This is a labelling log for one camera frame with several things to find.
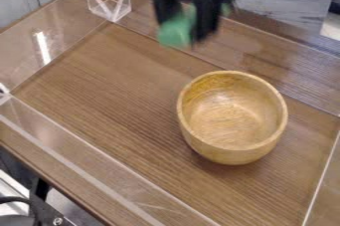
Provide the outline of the green rectangular block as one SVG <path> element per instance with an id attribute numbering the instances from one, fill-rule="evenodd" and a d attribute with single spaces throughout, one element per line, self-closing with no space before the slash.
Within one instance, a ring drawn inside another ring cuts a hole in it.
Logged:
<path id="1" fill-rule="evenodd" d="M 174 48 L 185 48 L 193 45 L 191 26 L 194 22 L 194 7 L 193 4 L 182 6 L 181 11 L 159 26 L 157 30 L 157 40 L 161 45 Z"/>

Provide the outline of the clear acrylic corner bracket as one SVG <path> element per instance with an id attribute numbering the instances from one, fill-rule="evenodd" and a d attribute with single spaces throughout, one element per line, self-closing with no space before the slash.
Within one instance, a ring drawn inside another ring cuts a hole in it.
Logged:
<path id="1" fill-rule="evenodd" d="M 117 23 L 131 12 L 131 0 L 86 0 L 90 12 Z"/>

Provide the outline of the brown wooden bowl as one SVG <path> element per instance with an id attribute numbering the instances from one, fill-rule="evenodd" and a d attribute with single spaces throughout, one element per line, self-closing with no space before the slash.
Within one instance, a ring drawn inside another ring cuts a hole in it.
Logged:
<path id="1" fill-rule="evenodd" d="M 274 86 L 255 75 L 214 71 L 182 87 L 175 115 L 190 149 L 218 164 L 242 165 L 274 148 L 287 106 Z"/>

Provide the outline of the black table leg bracket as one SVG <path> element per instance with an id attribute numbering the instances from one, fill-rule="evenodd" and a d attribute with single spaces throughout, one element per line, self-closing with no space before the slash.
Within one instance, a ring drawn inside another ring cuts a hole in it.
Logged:
<path id="1" fill-rule="evenodd" d="M 41 178 L 37 178 L 29 189 L 29 200 L 37 210 L 38 226 L 75 226 L 46 203 L 49 190 L 50 185 Z"/>

